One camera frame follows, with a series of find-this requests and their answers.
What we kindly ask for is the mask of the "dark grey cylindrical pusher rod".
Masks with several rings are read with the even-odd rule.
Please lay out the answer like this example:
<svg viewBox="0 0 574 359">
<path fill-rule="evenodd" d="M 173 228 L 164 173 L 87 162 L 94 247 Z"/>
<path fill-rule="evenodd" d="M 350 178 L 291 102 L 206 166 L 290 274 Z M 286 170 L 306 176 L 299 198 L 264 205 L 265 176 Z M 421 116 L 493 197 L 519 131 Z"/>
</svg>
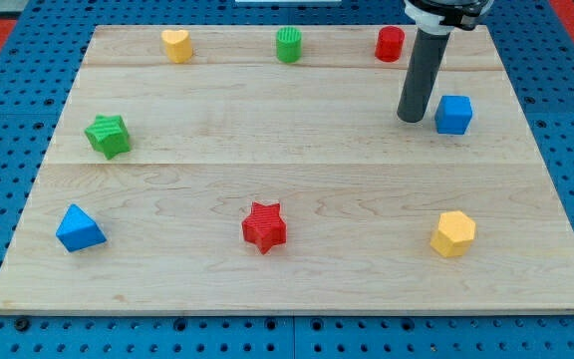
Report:
<svg viewBox="0 0 574 359">
<path fill-rule="evenodd" d="M 417 123 L 425 116 L 449 37 L 417 30 L 397 108 L 400 120 Z"/>
</svg>

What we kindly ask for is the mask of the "white black robot wrist mount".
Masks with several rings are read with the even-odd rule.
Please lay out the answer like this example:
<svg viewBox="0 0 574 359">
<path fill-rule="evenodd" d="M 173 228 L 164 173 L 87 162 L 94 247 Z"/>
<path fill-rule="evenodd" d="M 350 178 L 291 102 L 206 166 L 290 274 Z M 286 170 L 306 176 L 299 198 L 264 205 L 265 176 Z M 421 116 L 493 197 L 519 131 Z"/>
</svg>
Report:
<svg viewBox="0 0 574 359">
<path fill-rule="evenodd" d="M 493 0 L 404 0 L 404 5 L 419 29 L 447 35 L 455 28 L 474 30 L 490 13 Z"/>
</svg>

